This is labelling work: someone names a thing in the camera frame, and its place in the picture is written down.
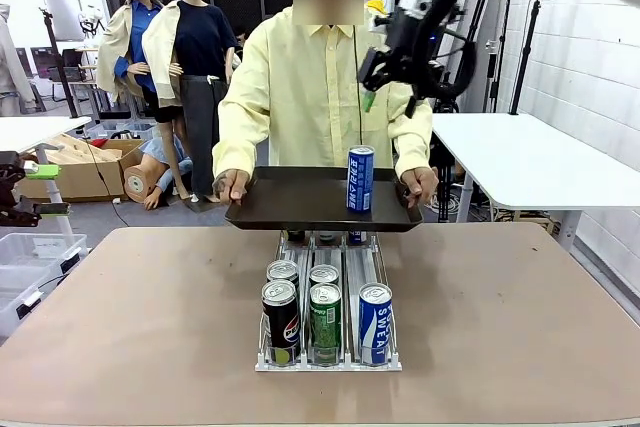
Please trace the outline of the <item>clear can dispenser rack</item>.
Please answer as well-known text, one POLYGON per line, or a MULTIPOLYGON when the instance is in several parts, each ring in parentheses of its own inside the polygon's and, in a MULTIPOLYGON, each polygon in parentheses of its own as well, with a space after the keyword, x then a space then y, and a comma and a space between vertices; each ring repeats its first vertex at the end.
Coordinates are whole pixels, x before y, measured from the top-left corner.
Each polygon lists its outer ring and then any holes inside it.
POLYGON ((266 319, 260 321, 258 371, 399 371, 402 368, 396 341, 395 318, 391 321, 391 338, 387 348, 387 362, 379 366, 369 366, 361 361, 359 348, 359 291, 367 283, 382 283, 389 287, 386 271, 380 255, 377 238, 367 233, 364 245, 348 243, 348 234, 336 234, 329 245, 323 244, 319 233, 311 232, 302 243, 289 242, 286 234, 280 236, 275 260, 291 260, 298 266, 299 291, 297 291, 300 317, 300 353, 291 365, 276 365, 270 355, 271 342, 266 330, 266 319), (340 274, 338 287, 342 295, 342 342, 339 363, 321 366, 313 362, 310 326, 310 282, 309 273, 313 266, 329 264, 340 274))

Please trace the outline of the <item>clear plastic storage bin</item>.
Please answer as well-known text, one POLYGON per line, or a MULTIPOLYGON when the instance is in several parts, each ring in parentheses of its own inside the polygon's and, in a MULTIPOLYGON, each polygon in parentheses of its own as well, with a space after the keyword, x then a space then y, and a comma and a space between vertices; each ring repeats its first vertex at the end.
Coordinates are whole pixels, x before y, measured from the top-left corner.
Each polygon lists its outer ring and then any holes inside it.
POLYGON ((11 233, 0 239, 0 289, 51 293, 89 253, 84 234, 11 233))
POLYGON ((41 303, 50 273, 47 267, 0 266, 0 338, 10 337, 41 303))

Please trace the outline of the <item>black leaning stand poles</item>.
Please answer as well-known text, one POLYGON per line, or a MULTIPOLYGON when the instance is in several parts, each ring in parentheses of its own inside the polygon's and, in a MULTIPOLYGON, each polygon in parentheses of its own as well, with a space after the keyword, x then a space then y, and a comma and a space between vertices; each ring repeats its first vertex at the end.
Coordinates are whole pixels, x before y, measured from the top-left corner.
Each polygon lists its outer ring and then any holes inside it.
POLYGON ((480 13, 472 20, 469 26, 469 34, 474 34, 476 42, 476 71, 469 88, 460 97, 460 109, 462 113, 484 113, 486 73, 489 63, 486 43, 490 40, 502 38, 499 66, 496 72, 498 81, 497 97, 494 105, 491 106, 491 111, 486 112, 495 113, 498 110, 499 91, 502 86, 502 74, 506 58, 511 0, 476 0, 476 6, 480 8, 480 13))

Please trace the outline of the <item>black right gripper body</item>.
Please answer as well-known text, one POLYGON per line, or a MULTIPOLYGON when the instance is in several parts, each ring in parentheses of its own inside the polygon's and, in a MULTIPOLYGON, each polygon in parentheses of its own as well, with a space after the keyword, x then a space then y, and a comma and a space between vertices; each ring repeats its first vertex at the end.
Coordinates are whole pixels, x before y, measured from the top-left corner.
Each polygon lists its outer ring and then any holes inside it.
POLYGON ((409 14, 391 14, 386 26, 388 56, 384 71, 389 75, 422 75, 425 63, 414 56, 423 19, 409 14))

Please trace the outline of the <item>thick black tripod stand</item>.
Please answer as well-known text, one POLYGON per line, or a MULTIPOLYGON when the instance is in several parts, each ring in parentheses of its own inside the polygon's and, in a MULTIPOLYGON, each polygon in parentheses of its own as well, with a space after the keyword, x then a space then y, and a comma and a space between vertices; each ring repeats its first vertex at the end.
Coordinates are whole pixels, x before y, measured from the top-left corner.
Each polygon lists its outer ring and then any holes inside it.
POLYGON ((512 100, 509 108, 509 114, 515 116, 518 114, 518 108, 524 87, 524 80, 526 76, 526 70, 531 53, 532 41, 534 37, 535 27, 541 8, 541 0, 533 0, 532 7, 529 11, 528 24, 526 36, 524 37, 524 44, 521 51, 521 57, 519 61, 519 67, 517 76, 514 83, 512 100))

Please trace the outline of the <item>person in yellow shirt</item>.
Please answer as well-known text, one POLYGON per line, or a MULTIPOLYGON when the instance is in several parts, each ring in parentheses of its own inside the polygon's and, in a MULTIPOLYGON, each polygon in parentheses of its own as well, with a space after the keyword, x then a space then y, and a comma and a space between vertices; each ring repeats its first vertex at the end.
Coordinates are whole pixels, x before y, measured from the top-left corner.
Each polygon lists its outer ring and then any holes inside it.
POLYGON ((344 167, 349 149, 363 144, 374 148, 376 167, 395 169, 389 124, 404 114, 412 90, 387 84, 365 113, 356 79, 367 50, 385 47, 365 24, 300 25, 287 7, 247 39, 218 114, 230 104, 266 112, 272 166, 344 167))

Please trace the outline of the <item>person's left forearm yellow sleeve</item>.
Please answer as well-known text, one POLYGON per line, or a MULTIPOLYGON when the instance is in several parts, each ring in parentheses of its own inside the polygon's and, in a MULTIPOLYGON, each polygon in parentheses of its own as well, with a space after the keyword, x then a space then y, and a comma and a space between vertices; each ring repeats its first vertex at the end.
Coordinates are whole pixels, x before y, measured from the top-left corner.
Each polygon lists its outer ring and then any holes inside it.
POLYGON ((428 168, 433 114, 421 106, 412 118, 399 115, 389 124, 389 135, 398 154, 395 170, 398 177, 416 168, 428 168))

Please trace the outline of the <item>person's right hand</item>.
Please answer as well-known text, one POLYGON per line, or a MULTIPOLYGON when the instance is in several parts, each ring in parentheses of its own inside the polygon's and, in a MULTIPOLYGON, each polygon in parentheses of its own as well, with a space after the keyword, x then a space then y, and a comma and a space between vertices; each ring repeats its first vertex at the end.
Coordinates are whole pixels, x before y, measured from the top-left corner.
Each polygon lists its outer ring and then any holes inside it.
POLYGON ((228 169, 219 174, 213 183, 215 196, 222 204, 240 204, 247 193, 250 176, 238 169, 228 169))

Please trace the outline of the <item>dark brown serving tray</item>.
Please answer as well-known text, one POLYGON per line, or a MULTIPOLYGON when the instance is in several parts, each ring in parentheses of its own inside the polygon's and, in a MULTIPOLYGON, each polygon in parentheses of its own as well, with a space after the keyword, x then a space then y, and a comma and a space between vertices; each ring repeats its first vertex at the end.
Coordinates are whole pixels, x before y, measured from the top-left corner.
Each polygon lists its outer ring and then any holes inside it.
POLYGON ((243 230, 404 233, 423 216, 419 207, 406 206, 403 191, 394 170, 376 168, 371 210, 353 212, 346 207, 346 169, 261 166, 225 218, 243 230))

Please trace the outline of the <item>mannequin with black hat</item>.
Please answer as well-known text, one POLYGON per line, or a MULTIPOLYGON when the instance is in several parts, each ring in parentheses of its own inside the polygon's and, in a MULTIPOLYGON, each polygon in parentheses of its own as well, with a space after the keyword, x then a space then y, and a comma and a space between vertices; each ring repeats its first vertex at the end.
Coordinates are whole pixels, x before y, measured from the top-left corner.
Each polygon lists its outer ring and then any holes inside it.
POLYGON ((142 37, 161 11, 157 0, 125 0, 110 18, 98 50, 97 86, 114 96, 129 92, 142 98, 158 123, 168 123, 171 115, 159 107, 142 37))

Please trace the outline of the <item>person's right forearm yellow sleeve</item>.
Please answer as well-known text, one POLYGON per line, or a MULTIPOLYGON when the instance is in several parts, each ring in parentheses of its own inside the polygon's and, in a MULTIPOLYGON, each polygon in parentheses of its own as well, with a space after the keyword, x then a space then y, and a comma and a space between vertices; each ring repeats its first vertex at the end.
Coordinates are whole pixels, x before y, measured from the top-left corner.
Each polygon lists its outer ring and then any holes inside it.
POLYGON ((239 105, 224 106, 220 112, 220 140, 213 147, 213 172, 219 176, 228 170, 253 174, 257 145, 269 134, 266 112, 244 109, 239 105))

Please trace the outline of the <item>white board panel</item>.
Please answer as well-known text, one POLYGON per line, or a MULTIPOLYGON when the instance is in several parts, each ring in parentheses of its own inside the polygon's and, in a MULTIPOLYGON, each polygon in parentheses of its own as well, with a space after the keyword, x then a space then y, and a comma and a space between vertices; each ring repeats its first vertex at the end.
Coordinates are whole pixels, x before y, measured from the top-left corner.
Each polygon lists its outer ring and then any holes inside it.
POLYGON ((85 38, 80 24, 82 6, 80 0, 44 0, 45 10, 52 16, 55 39, 79 42, 85 38))

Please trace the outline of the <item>white desk with white legs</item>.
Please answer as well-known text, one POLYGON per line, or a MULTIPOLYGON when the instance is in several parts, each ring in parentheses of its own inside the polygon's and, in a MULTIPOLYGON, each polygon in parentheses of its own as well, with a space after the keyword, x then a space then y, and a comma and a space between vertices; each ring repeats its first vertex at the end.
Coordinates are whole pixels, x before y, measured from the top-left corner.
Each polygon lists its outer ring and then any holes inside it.
MULTIPOLYGON (((49 164, 45 151, 58 149, 50 144, 50 140, 72 130, 83 130, 90 122, 88 116, 0 117, 0 151, 14 151, 25 160, 49 164)), ((45 184, 49 196, 45 203, 63 202, 55 179, 38 181, 45 184)), ((0 200, 7 200, 10 194, 18 199, 21 195, 15 186, 0 183, 0 200)), ((68 216, 59 216, 58 224, 62 234, 73 234, 68 216)))

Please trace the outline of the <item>white table with rounded corner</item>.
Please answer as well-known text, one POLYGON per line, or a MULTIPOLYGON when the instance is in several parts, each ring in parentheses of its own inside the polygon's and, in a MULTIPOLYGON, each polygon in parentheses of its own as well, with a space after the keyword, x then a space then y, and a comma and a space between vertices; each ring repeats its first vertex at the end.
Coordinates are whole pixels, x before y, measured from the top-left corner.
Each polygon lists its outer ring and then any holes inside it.
POLYGON ((534 116, 438 113, 433 133, 465 170, 458 223, 474 185, 495 207, 557 213, 565 250, 583 211, 640 208, 640 172, 534 116))

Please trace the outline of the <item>thin black light stand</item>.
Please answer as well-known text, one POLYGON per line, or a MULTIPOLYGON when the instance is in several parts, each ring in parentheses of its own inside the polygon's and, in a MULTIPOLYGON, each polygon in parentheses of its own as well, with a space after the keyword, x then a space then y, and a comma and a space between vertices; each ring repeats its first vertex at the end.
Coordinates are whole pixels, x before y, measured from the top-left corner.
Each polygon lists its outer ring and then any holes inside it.
POLYGON ((503 39, 490 40, 486 43, 486 49, 489 53, 489 63, 486 73, 485 98, 483 104, 483 112, 490 112, 491 106, 497 97, 498 81, 496 77, 497 67, 499 66, 499 54, 502 47, 503 39))

